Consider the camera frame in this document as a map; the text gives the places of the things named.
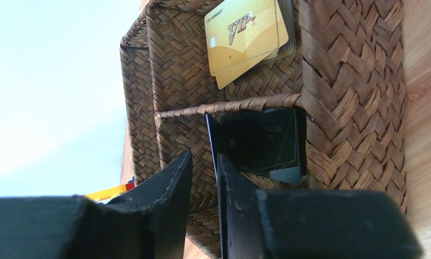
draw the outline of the stack of cards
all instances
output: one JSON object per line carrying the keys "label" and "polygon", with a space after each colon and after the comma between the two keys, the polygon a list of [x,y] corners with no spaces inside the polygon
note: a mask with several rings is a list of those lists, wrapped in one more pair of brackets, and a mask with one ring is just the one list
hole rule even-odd
{"label": "stack of cards", "polygon": [[296,51],[292,0],[225,0],[205,16],[209,70],[224,88]]}

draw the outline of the wooden floor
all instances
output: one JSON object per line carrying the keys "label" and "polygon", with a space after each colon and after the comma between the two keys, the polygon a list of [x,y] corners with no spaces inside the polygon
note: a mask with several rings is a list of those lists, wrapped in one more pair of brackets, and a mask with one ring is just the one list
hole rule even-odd
{"label": "wooden floor", "polygon": [[[431,0],[403,0],[403,6],[407,216],[426,252],[423,258],[431,259]],[[128,166],[131,154],[124,158],[123,167]],[[188,259],[207,258],[189,240],[184,253]]]}

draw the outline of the wicker basket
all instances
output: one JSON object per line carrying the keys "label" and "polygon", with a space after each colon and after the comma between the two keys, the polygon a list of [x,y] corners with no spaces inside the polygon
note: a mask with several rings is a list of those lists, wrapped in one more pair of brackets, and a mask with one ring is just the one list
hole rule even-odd
{"label": "wicker basket", "polygon": [[223,91],[208,70],[203,20],[220,2],[152,0],[122,39],[137,183],[190,149],[187,235],[218,258],[217,185],[202,114],[296,105],[309,114],[310,188],[381,190],[406,210],[401,1],[296,0],[299,51]]}

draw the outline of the wooden surface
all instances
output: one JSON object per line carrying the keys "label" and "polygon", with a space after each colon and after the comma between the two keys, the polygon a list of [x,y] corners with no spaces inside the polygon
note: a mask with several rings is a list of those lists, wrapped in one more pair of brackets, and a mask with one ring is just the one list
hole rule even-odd
{"label": "wooden surface", "polygon": [[431,0],[404,0],[408,218],[431,258]]}

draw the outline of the woven texture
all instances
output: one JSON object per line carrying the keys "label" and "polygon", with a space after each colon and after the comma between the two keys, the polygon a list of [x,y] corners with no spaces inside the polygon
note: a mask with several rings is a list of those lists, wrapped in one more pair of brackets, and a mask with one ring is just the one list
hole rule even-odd
{"label": "woven texture", "polygon": [[[152,1],[121,42],[137,178],[183,150],[194,155],[189,239],[220,256],[205,113],[302,107],[306,186],[381,190],[406,210],[400,0],[295,1],[296,54],[249,70],[225,91],[208,70],[202,16],[220,2]],[[292,188],[247,177],[261,188]]]}

